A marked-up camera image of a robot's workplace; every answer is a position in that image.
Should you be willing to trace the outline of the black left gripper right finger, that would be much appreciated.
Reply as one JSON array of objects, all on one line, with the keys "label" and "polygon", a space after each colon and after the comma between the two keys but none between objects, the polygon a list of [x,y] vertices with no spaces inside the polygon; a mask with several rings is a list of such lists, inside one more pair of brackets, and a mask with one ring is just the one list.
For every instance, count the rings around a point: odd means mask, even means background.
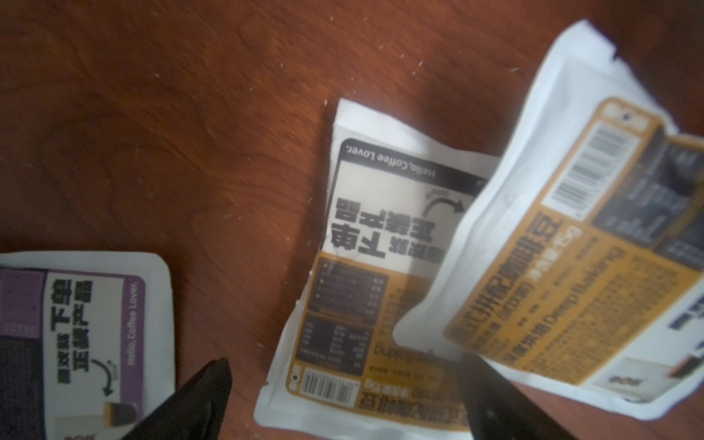
[{"label": "black left gripper right finger", "polygon": [[475,439],[575,437],[478,355],[463,355],[458,363],[458,385]]}]

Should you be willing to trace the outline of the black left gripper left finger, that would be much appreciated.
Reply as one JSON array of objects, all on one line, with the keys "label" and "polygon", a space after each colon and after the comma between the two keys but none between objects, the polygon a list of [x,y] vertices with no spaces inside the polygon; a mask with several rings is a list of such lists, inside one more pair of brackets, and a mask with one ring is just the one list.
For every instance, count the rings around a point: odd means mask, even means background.
[{"label": "black left gripper left finger", "polygon": [[216,439],[225,418],[231,389],[228,360],[224,357],[213,360],[125,438]]}]

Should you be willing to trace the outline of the yellow coffee bag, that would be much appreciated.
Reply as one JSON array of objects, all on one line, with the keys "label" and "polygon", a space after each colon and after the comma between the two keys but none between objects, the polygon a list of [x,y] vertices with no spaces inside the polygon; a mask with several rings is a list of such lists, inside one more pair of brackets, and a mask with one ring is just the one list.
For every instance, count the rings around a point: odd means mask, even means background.
[{"label": "yellow coffee bag", "polygon": [[563,31],[405,348],[654,420],[703,381],[703,140],[587,20]]},{"label": "yellow coffee bag", "polygon": [[449,148],[348,99],[337,105],[324,233],[255,421],[329,439],[468,439],[457,381],[397,345],[496,157]]}]

